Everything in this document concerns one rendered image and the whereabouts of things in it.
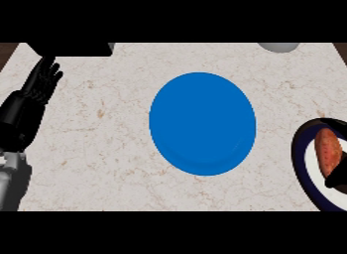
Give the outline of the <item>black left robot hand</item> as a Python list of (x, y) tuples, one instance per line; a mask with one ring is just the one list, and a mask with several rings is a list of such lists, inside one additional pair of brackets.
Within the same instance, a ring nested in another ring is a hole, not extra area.
[(24, 152), (33, 144), (46, 105), (64, 77), (55, 57), (43, 57), (19, 90), (0, 106), (0, 152)]

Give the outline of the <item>orange sweet potato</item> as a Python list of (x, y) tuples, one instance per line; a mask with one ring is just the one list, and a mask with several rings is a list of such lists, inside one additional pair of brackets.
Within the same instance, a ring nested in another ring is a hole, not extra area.
[(328, 177), (340, 165), (343, 158), (343, 147), (340, 139), (329, 128), (319, 130), (315, 138), (315, 150), (319, 169), (324, 177)]

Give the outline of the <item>white plate with navy rim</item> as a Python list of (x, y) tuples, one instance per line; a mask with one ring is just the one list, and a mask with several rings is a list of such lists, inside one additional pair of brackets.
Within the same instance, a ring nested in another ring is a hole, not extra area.
[(329, 128), (335, 133), (343, 148), (343, 157), (347, 157), (347, 138), (316, 118), (300, 126), (294, 134), (291, 160), (300, 185), (312, 202), (322, 211), (341, 211), (347, 210), (347, 185), (332, 189), (325, 186), (325, 177), (316, 157), (315, 138), (324, 128)]

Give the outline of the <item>blue plate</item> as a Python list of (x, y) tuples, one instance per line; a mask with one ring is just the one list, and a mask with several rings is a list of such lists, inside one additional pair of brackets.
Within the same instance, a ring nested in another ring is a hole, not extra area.
[(191, 72), (160, 89), (149, 132), (164, 159), (183, 172), (216, 176), (245, 160), (257, 138), (253, 104), (222, 76)]

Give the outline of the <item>pale grey round object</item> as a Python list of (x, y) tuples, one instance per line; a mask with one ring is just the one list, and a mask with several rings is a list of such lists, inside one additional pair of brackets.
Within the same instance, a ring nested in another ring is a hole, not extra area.
[(260, 46), (267, 51), (284, 54), (293, 52), (297, 49), (298, 43), (260, 43)]

